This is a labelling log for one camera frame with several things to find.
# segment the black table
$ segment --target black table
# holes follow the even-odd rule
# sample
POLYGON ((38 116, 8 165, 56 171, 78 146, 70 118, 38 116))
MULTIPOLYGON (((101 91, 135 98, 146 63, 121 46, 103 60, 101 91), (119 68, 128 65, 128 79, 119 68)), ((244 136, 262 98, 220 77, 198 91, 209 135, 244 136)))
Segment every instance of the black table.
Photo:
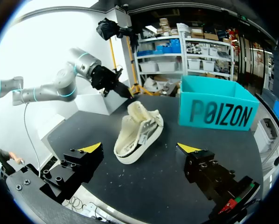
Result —
MULTIPOLYGON (((133 100, 127 100, 110 116, 77 112, 49 136, 49 142, 60 158, 71 147, 103 143, 105 158, 91 181, 83 184, 101 201, 146 223, 206 221, 215 203, 208 201, 195 183, 190 184, 176 164, 177 142, 207 148, 215 153, 215 159, 221 165, 236 171, 235 180, 248 175, 263 186, 261 159, 250 131, 179 126, 178 98, 139 96, 137 100, 150 111, 160 111, 164 128, 161 136, 134 164, 120 163, 113 153, 121 119, 133 100)), ((262 189, 256 197, 261 196, 262 189)))

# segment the shoe tongue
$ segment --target shoe tongue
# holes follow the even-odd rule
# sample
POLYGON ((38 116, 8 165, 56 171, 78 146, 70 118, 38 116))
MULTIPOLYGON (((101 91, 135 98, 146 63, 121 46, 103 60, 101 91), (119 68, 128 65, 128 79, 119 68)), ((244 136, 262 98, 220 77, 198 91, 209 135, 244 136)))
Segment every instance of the shoe tongue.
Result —
POLYGON ((137 123, 150 119, 148 111, 140 102, 130 104, 128 106, 128 113, 137 123))

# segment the white storage bin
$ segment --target white storage bin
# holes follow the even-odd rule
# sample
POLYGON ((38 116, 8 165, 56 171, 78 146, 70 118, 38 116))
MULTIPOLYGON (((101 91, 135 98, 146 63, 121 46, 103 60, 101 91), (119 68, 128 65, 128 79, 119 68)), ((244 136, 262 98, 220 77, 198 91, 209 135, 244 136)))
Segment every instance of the white storage bin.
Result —
POLYGON ((204 71, 214 71, 215 62, 202 60, 203 61, 203 70, 204 71))
POLYGON ((157 62, 159 71, 169 72, 175 71, 176 62, 157 62))
POLYGON ((162 90, 163 87, 168 83, 168 81, 164 82, 164 81, 156 81, 157 83, 157 89, 158 90, 162 90))
POLYGON ((200 47, 202 55, 209 55, 209 48, 200 47))
POLYGON ((266 127, 266 124, 263 120, 258 121, 258 126, 254 133, 254 138, 256 140, 260 153, 267 152, 275 139, 275 137, 272 136, 272 132, 269 130, 269 128, 266 127))
POLYGON ((187 61, 188 61, 189 69, 200 70, 200 63, 201 63, 200 59, 189 58, 189 59, 187 59, 187 61))
POLYGON ((158 66, 156 62, 139 63, 142 72, 157 72, 158 66))
POLYGON ((218 56, 216 48, 209 48, 209 55, 211 56, 218 56))

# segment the white cable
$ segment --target white cable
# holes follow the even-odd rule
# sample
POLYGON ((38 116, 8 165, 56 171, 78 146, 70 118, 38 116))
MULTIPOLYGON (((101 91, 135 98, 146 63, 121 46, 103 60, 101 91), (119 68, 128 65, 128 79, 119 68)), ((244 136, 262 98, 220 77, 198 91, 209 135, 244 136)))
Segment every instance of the white cable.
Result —
POLYGON ((26 111, 27 111, 27 107, 28 107, 28 103, 26 104, 26 107, 24 108, 24 114, 23 114, 24 127, 26 128, 26 132, 27 132, 27 134, 28 134, 28 139, 29 139, 29 141, 31 142, 32 147, 33 147, 33 150, 34 150, 35 155, 36 155, 36 159, 37 159, 38 167, 39 167, 39 175, 38 175, 38 177, 40 177, 40 171, 41 171, 41 170, 40 170, 40 162, 39 162, 38 154, 37 154, 37 152, 36 152, 36 149, 35 149, 35 147, 34 147, 34 144, 33 144, 32 140, 31 140, 31 137, 29 136, 28 128, 27 128, 27 124, 26 124, 26 111))

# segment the cable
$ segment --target cable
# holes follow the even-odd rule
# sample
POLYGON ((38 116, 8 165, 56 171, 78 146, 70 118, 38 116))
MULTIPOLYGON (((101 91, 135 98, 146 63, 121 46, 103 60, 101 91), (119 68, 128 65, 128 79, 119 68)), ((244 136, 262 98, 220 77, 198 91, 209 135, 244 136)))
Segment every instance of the cable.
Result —
POLYGON ((72 210, 72 211, 75 210, 75 212, 77 212, 77 210, 83 209, 84 206, 86 205, 86 204, 83 204, 82 200, 80 200, 78 197, 75 197, 75 196, 73 196, 70 200, 66 200, 66 202, 68 202, 68 204, 67 204, 67 205, 64 205, 64 206, 66 207, 66 206, 68 206, 68 205, 71 205, 71 210, 72 210))
POLYGON ((24 127, 26 128, 26 132, 27 132, 27 135, 28 135, 28 139, 29 139, 29 141, 31 142, 32 147, 33 147, 33 150, 34 150, 35 155, 36 155, 36 159, 37 159, 38 167, 39 167, 39 175, 38 175, 38 177, 40 177, 41 170, 40 170, 40 162, 39 162, 38 154, 37 154, 37 152, 36 152, 36 149, 35 149, 35 147, 34 147, 34 144, 33 144, 32 140, 31 140, 31 137, 29 136, 28 128, 27 128, 27 123, 26 123, 26 111, 27 111, 27 107, 28 107, 28 103, 26 104, 26 107, 24 108, 24 113, 23 113, 24 127))
POLYGON ((121 66, 121 68, 123 68, 123 66, 122 66, 122 65, 120 65, 120 64, 118 64, 116 68, 118 68, 119 66, 121 66))

